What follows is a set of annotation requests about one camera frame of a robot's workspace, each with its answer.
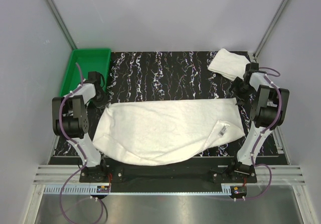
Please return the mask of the small white towel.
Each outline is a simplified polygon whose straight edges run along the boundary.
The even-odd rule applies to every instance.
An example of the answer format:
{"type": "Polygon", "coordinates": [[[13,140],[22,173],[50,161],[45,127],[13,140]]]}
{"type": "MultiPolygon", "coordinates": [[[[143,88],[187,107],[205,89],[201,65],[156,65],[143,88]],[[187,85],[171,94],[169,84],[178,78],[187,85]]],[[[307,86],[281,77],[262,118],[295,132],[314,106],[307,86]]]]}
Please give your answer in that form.
{"type": "Polygon", "coordinates": [[[231,53],[222,48],[216,53],[208,66],[208,70],[221,74],[231,81],[234,81],[237,77],[243,80],[246,65],[249,63],[250,61],[245,56],[231,53]]]}

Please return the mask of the large white towel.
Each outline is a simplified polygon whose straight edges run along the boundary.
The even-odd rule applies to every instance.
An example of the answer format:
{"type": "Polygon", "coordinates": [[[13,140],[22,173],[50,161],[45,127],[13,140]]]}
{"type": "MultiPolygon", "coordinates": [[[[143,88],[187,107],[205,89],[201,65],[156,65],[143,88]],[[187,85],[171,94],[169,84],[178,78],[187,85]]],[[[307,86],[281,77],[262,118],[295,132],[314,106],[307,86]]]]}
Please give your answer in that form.
{"type": "Polygon", "coordinates": [[[93,145],[125,164],[159,166],[244,135],[234,98],[124,102],[104,110],[93,145]]]}

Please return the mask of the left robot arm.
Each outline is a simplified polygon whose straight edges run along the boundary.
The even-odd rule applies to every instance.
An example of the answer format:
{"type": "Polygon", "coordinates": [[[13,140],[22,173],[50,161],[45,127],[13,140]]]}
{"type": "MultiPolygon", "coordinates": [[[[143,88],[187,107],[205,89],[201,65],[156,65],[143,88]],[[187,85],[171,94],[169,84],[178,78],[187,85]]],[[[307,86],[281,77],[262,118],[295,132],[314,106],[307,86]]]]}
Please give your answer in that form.
{"type": "Polygon", "coordinates": [[[81,79],[80,84],[69,94],[52,99],[52,126],[56,136],[64,137],[81,158],[80,182],[107,182],[112,178],[106,162],[94,147],[89,136],[90,122],[86,104],[93,102],[96,107],[107,105],[107,96],[101,84],[101,73],[91,71],[88,78],[81,79]]]}

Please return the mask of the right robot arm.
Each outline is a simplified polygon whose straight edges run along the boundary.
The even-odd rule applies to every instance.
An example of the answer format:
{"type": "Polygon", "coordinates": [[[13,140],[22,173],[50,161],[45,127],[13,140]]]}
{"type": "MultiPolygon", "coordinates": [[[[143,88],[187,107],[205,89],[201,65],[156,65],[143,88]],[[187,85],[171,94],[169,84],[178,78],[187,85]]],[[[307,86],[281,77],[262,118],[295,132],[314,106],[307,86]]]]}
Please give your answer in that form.
{"type": "Polygon", "coordinates": [[[238,105],[244,105],[254,94],[250,110],[251,126],[241,149],[227,167],[226,176],[233,182],[255,177],[256,158],[266,138],[283,124],[289,90],[280,88],[260,70],[258,63],[248,63],[243,78],[237,77],[231,85],[238,105]]]}

